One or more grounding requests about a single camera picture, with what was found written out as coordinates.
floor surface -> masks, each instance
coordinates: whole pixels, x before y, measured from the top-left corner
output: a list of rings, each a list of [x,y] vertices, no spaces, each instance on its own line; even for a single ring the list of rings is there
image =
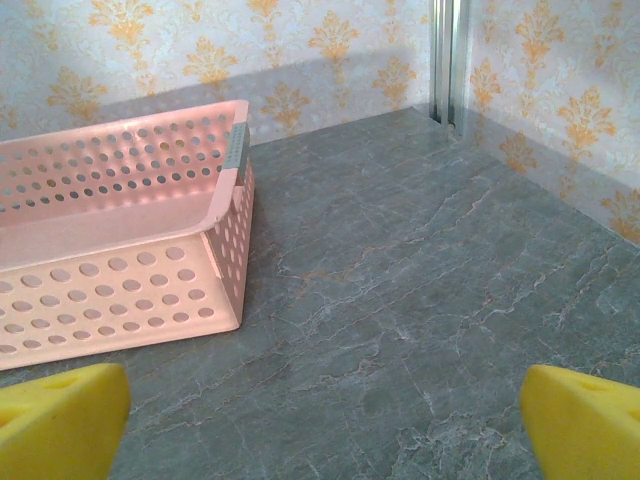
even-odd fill
[[[126,365],[114,479],[538,479],[550,363],[638,385],[638,250],[415,110],[253,148],[244,324]]]

pink plastic basket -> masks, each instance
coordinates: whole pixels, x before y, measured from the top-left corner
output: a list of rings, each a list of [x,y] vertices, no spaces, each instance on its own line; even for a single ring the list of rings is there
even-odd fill
[[[240,326],[247,110],[0,143],[0,370]]]

basket handle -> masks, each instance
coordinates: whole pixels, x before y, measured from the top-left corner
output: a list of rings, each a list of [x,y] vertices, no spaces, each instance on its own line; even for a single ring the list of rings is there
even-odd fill
[[[231,136],[227,144],[227,154],[222,164],[222,169],[238,169],[236,185],[244,185],[244,175],[249,158],[249,125],[247,122],[234,123],[231,127]]]

metal frame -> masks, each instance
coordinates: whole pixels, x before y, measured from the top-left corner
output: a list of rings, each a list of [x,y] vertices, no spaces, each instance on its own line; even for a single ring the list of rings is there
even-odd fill
[[[470,0],[433,0],[431,118],[462,134]]]

wallpaper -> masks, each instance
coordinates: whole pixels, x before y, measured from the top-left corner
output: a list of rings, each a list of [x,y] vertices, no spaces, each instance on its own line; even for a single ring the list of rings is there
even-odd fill
[[[430,1],[9,0],[0,139],[243,98],[253,143],[428,101]]]
[[[465,135],[640,244],[636,0],[472,0]]]

